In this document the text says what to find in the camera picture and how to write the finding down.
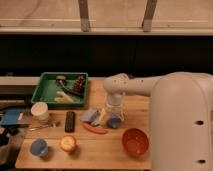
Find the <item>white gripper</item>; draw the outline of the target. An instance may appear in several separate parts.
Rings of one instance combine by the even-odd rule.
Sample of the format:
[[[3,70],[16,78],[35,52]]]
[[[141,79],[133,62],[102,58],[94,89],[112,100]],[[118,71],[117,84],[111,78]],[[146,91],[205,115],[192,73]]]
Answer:
[[[109,101],[105,102],[104,108],[101,109],[100,116],[99,116],[99,123],[102,123],[105,116],[108,114],[115,114],[115,115],[120,115],[121,121],[125,120],[125,114],[123,111],[123,104],[112,104]]]

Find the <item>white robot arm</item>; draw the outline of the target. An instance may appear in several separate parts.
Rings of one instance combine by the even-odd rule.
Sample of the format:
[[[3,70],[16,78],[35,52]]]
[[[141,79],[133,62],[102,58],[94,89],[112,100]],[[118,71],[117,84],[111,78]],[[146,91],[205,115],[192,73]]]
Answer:
[[[129,94],[148,96],[152,171],[213,171],[213,75],[174,72],[131,78],[121,73],[103,81],[105,109]]]

